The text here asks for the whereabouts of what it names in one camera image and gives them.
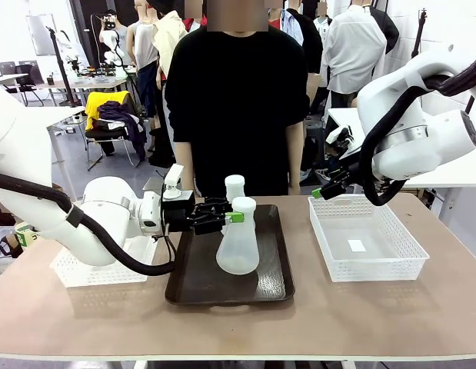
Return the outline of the figure in black jacket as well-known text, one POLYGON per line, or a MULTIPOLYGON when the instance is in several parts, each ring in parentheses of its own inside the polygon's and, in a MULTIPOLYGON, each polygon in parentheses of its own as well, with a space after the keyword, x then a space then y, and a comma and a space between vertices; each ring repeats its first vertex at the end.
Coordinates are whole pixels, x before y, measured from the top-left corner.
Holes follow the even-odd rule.
POLYGON ((320 104, 325 99, 325 93, 322 92, 323 88, 320 86, 321 57, 323 52, 321 36, 314 22, 308 16, 300 14, 293 8, 288 8, 287 11, 298 22, 303 36, 302 48, 308 69, 307 93, 310 99, 309 111, 311 115, 315 115, 319 113, 320 104))

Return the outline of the black light stand pole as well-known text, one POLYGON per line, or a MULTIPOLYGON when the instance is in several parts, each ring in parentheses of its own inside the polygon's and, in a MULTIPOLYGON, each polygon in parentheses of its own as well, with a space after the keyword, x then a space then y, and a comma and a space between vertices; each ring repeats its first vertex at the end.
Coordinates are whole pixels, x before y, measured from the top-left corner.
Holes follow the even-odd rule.
POLYGON ((411 58, 415 58, 420 52, 421 38, 422 38, 422 33, 424 30, 426 19, 427 19, 427 10, 423 8, 419 12, 418 30, 414 40, 414 47, 411 52, 411 58))

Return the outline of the yellow garment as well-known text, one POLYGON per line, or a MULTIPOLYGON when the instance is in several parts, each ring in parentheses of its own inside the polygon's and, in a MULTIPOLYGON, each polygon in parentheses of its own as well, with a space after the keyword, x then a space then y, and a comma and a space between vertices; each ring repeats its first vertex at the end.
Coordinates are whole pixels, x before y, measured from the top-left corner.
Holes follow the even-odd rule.
POLYGON ((125 98, 130 95, 129 91, 116 91, 116 92, 91 92, 88 96, 85 113, 87 115, 87 123, 85 126, 86 131, 90 131, 94 128, 94 120, 100 118, 98 108, 108 101, 116 101, 122 104, 125 98))

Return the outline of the metal floor base plate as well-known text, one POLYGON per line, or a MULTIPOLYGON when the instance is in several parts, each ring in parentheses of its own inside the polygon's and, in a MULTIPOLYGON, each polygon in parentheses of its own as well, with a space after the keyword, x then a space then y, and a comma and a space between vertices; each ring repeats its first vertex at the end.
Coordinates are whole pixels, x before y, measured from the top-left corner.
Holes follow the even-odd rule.
POLYGON ((145 185, 143 186, 143 191, 153 191, 161 193, 161 189, 164 185, 164 179, 160 177, 151 177, 149 178, 145 185))

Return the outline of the purple garment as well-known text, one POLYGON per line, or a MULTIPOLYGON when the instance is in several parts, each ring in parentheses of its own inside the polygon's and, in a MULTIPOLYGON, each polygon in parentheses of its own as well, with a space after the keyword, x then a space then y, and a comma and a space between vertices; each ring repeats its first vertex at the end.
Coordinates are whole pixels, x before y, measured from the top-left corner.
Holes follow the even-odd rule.
POLYGON ((95 129, 112 131, 117 128, 125 128, 130 140, 146 144, 145 126, 130 97, 127 97, 122 104, 108 101, 98 108, 98 112, 100 118, 94 123, 95 129))

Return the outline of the cluttered background desk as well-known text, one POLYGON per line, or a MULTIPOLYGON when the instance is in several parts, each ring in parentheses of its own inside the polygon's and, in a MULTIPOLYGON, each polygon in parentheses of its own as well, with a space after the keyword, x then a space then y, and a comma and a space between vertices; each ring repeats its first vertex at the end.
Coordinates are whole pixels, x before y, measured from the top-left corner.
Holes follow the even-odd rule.
MULTIPOLYGON (((74 100, 85 105, 91 92, 121 91, 127 88, 127 76, 95 76, 95 77, 72 77, 68 76, 70 92, 74 100)), ((54 106, 59 106, 61 99, 68 100, 68 89, 63 80, 54 80, 52 85, 43 83, 35 86, 39 90, 46 90, 54 106)))

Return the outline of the person's left forearm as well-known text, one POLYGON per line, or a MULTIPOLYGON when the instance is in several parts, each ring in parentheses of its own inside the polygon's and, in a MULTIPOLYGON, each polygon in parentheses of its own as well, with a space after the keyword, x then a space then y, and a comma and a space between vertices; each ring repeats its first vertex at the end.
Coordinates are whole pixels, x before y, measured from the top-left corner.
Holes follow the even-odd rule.
POLYGON ((289 189, 290 195, 298 195, 301 193, 301 161, 304 147, 304 126, 300 121, 295 125, 286 128, 286 140, 288 149, 289 162, 289 189))

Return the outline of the mannequin in white tank top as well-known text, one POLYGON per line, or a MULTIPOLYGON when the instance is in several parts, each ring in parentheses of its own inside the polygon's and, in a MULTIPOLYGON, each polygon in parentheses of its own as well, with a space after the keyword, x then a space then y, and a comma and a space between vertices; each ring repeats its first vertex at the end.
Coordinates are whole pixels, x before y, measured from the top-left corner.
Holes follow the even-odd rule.
POLYGON ((153 31, 158 14, 147 0, 134 0, 138 21, 128 27, 127 51, 135 63, 138 93, 144 105, 151 129, 160 127, 156 110, 156 72, 158 51, 153 45, 153 31))

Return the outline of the translucent white conical flask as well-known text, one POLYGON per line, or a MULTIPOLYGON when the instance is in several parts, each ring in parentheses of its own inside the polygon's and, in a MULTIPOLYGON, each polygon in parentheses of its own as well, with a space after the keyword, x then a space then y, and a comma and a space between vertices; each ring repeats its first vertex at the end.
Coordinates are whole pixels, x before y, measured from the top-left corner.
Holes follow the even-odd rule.
MULTIPOLYGON (((245 196, 245 178, 241 175, 229 175, 225 178, 226 200, 232 205, 235 198, 245 196)), ((225 211, 225 225, 222 227, 222 234, 227 231, 227 226, 230 223, 241 223, 245 219, 243 211, 235 211, 234 208, 225 211)))
POLYGON ((254 220, 256 201, 250 197, 236 197, 231 207, 232 212, 226 214, 229 224, 216 253, 216 261, 229 274, 246 275, 259 263, 254 220))

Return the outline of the metal frame chair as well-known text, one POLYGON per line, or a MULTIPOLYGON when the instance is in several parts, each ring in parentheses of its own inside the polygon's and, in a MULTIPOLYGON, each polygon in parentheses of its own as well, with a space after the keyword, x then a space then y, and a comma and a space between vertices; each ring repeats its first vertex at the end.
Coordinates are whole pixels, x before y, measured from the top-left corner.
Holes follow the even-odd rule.
POLYGON ((90 129, 85 133, 85 146, 87 153, 87 171, 91 171, 97 164, 101 162, 104 157, 112 156, 115 153, 115 142, 121 142, 126 155, 128 157, 128 162, 134 168, 137 168, 145 159, 146 152, 144 143, 141 141, 133 141, 129 139, 128 133, 125 128, 117 128, 112 131, 99 130, 99 129, 90 129), (128 143, 131 143, 137 161, 135 161, 129 150, 128 143), (101 154, 96 159, 91 159, 90 154, 90 145, 97 144, 101 147, 101 154))

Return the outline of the dark brown plastic tray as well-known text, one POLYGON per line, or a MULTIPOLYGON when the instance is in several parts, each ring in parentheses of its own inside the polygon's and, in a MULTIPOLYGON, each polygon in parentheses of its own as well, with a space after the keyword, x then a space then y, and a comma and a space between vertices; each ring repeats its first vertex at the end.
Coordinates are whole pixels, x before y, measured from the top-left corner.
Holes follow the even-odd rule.
POLYGON ((255 223, 260 261, 255 271, 242 276, 223 271, 215 260, 221 233, 182 233, 176 267, 165 290, 166 301, 181 306, 221 307, 291 298, 295 286, 278 207, 257 206, 255 223))

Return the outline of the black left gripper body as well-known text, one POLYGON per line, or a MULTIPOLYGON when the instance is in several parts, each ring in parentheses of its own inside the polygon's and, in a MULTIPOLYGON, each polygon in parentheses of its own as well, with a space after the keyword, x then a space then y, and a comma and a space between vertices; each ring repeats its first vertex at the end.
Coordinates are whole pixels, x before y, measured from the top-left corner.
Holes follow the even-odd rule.
POLYGON ((162 198, 162 220, 168 233, 189 231, 192 215, 195 207, 195 195, 192 191, 183 191, 177 198, 162 198))

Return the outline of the hanging black jacket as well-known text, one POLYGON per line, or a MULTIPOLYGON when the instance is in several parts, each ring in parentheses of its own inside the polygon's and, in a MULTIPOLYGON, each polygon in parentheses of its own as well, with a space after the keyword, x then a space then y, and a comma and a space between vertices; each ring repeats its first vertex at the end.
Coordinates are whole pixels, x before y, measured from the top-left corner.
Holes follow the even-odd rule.
POLYGON ((370 7, 370 14, 377 22, 379 28, 387 40, 386 54, 388 54, 397 44, 399 39, 399 31, 390 16, 382 10, 370 7))

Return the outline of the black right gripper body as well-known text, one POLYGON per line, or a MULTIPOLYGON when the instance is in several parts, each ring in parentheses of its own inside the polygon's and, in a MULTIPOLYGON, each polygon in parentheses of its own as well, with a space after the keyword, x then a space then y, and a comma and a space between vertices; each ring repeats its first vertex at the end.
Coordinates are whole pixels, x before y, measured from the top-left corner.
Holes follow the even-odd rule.
POLYGON ((362 173, 359 164, 345 165, 341 168, 340 184, 343 188, 351 185, 362 186, 362 173))

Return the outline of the black tripod stand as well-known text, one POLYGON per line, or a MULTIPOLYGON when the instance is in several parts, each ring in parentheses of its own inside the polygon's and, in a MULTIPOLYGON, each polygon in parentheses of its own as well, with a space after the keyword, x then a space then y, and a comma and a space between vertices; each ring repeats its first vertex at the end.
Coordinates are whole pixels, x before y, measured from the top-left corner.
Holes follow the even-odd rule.
POLYGON ((55 52, 57 64, 59 67, 60 75, 65 86, 68 103, 71 107, 81 106, 81 101, 74 96, 74 92, 70 86, 68 80, 68 73, 65 65, 70 65, 71 70, 75 75, 80 71, 79 69, 79 52, 76 45, 64 31, 56 32, 51 27, 46 27, 49 33, 49 37, 52 40, 52 46, 55 52))

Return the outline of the white perforated basket with label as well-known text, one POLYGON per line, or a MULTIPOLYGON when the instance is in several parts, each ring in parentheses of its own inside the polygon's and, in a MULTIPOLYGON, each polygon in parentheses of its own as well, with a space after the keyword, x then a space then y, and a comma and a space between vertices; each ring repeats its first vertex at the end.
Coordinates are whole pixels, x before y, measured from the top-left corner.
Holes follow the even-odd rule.
POLYGON ((333 282, 414 281, 429 254, 388 205, 362 194, 308 198, 311 226, 333 282), (361 240, 364 253, 348 240, 361 240))

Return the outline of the mannequin in cream shirt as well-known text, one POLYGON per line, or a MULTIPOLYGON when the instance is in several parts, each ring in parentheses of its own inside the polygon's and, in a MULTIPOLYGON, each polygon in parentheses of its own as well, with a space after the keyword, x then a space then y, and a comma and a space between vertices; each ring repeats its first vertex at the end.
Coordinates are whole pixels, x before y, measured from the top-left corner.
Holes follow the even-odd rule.
POLYGON ((176 10, 170 11, 154 24, 152 44, 159 53, 159 65, 165 77, 169 75, 171 60, 179 41, 188 32, 176 10))

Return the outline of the figure in blue shirt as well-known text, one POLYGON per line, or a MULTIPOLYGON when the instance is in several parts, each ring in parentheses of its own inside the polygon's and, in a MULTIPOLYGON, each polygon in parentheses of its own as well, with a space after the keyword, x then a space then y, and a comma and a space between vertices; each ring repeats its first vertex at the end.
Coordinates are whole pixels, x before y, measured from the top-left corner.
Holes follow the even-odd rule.
POLYGON ((268 10, 268 23, 291 36, 300 46, 304 43, 304 36, 298 20, 288 10, 283 8, 270 8, 268 10))

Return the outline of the mannequin in white dress shirt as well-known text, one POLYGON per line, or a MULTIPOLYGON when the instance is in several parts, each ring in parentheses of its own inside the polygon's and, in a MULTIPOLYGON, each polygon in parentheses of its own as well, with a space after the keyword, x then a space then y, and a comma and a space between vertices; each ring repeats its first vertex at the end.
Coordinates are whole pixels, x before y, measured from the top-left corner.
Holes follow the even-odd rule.
POLYGON ((387 39, 363 4, 364 0, 351 0, 328 29, 324 57, 333 108, 348 108, 384 63, 387 39))

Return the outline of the black office chair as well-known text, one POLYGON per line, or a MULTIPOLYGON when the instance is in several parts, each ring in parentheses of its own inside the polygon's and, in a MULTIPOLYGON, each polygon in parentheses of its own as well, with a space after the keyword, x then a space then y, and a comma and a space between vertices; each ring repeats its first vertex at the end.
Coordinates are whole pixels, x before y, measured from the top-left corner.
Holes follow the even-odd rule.
POLYGON ((35 92, 36 83, 32 77, 32 69, 33 69, 33 65, 30 65, 30 64, 17 65, 15 67, 15 71, 18 74, 25 74, 25 76, 21 76, 16 79, 16 82, 18 83, 18 87, 14 87, 14 88, 6 87, 5 90, 9 94, 20 94, 26 106, 28 106, 28 103, 29 103, 27 93, 28 92, 32 93, 36 97, 37 101, 39 101, 41 105, 44 106, 43 100, 41 100, 40 97, 35 92))

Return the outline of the grey whiteboard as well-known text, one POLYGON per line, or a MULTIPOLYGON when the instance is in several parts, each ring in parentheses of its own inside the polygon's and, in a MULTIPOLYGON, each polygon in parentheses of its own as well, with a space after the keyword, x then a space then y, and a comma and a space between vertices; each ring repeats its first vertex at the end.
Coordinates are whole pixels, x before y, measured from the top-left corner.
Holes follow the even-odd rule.
POLYGON ((26 22, 37 56, 51 56, 55 54, 49 29, 56 30, 52 14, 27 15, 26 22))

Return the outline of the white side table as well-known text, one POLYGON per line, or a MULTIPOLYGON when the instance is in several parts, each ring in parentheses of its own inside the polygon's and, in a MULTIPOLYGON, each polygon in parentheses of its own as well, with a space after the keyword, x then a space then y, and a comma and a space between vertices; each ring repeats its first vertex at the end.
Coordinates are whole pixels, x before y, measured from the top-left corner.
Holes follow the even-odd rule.
MULTIPOLYGON (((328 114, 339 126, 351 127, 355 142, 350 144, 345 157, 357 153, 364 138, 357 108, 330 108, 328 114)), ((464 187, 476 187, 476 149, 432 172, 413 177, 404 185, 404 189, 464 187)))

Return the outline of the person in black shirt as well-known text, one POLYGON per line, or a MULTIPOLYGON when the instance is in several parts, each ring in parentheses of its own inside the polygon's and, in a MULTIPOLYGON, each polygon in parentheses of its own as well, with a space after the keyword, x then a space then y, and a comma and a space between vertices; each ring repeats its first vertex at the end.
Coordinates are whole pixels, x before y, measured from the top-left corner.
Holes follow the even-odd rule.
POLYGON ((200 28, 176 46, 165 99, 175 144, 191 144, 194 183, 223 197, 225 178, 248 196, 288 194, 286 128, 308 113, 302 47, 269 28, 245 37, 200 28))

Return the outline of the white perforated plastic basket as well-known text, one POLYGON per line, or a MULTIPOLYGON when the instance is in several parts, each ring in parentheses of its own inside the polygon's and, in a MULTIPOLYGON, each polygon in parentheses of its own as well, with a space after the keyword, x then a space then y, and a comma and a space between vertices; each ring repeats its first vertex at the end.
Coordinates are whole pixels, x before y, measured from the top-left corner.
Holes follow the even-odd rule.
MULTIPOLYGON (((138 236, 127 239, 123 250, 143 264, 152 264, 157 246, 158 241, 154 238, 138 236)), ((50 268, 66 288, 142 283, 148 279, 145 275, 129 270, 119 261, 101 267, 84 264, 66 248, 60 250, 50 268)))

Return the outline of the paper bag with green print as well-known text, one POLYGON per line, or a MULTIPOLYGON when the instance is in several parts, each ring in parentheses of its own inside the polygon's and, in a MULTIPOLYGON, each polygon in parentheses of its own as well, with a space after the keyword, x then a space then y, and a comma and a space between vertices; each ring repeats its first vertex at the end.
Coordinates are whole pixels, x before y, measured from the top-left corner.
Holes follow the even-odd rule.
POLYGON ((38 239, 38 233, 34 227, 27 222, 21 222, 15 225, 15 235, 22 248, 31 246, 38 239))

